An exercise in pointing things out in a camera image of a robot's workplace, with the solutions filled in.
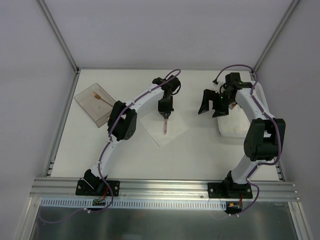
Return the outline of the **pink handled knife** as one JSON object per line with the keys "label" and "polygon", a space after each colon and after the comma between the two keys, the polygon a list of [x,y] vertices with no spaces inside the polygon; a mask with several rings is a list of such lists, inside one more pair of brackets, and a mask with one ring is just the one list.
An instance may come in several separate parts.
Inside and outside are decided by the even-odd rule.
{"label": "pink handled knife", "polygon": [[164,125],[163,125],[163,133],[164,133],[164,135],[167,134],[167,131],[168,131],[168,119],[165,118],[164,119]]}

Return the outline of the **white paper napkin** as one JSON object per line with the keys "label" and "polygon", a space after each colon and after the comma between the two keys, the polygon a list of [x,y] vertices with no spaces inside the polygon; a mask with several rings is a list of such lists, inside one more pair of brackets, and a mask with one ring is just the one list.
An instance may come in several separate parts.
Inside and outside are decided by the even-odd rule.
{"label": "white paper napkin", "polygon": [[164,118],[157,111],[146,114],[140,122],[159,147],[163,147],[189,128],[177,112],[168,119],[167,134],[164,134]]}

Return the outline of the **gold fork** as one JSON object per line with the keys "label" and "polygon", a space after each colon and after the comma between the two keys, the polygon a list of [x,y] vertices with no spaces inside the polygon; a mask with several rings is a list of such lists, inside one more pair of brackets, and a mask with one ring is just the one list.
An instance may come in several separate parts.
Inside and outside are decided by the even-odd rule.
{"label": "gold fork", "polygon": [[112,104],[110,104],[109,102],[107,102],[106,100],[104,100],[104,99],[103,99],[99,94],[97,94],[96,92],[93,92],[92,95],[93,95],[96,99],[103,101],[103,102],[106,103],[107,105],[109,105],[109,106],[111,106],[111,107],[113,106]]}

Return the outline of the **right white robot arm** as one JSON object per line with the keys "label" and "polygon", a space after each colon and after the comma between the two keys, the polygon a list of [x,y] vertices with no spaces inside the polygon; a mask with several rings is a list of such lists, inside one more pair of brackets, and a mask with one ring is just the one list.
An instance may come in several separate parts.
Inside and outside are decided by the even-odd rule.
{"label": "right white robot arm", "polygon": [[223,187],[224,193],[235,198],[242,191],[251,176],[262,166],[276,165],[281,157],[286,123],[282,118],[275,118],[256,97],[256,83],[241,80],[240,73],[231,72],[225,76],[223,91],[205,89],[198,114],[214,110],[213,117],[229,114],[232,104],[239,105],[244,111],[250,126],[244,139],[244,156],[231,170],[231,181]]}

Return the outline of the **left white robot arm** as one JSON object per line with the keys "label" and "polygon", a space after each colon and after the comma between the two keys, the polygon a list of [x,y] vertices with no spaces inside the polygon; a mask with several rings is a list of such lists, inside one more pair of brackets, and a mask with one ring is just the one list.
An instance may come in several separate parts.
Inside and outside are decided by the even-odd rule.
{"label": "left white robot arm", "polygon": [[177,75],[155,78],[149,87],[136,98],[122,102],[116,101],[107,122],[107,142],[98,160],[85,171],[84,179],[87,189],[93,195],[104,191],[103,180],[109,175],[109,163],[112,154],[119,144],[129,140],[137,127],[138,113],[150,104],[157,103],[157,111],[164,119],[164,129],[168,127],[168,119],[173,108],[173,96],[179,92],[181,82]]}

